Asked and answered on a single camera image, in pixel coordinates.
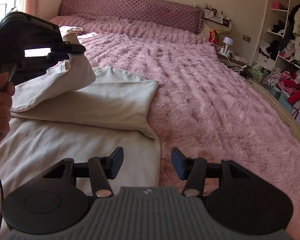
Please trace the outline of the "person's left hand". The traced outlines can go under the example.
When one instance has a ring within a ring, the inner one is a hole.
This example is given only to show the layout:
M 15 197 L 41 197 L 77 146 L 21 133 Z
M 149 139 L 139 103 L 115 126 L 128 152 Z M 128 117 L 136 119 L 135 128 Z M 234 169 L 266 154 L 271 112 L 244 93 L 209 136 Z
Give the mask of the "person's left hand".
M 0 143 L 10 131 L 12 96 L 15 93 L 14 84 L 8 82 L 9 72 L 0 74 Z

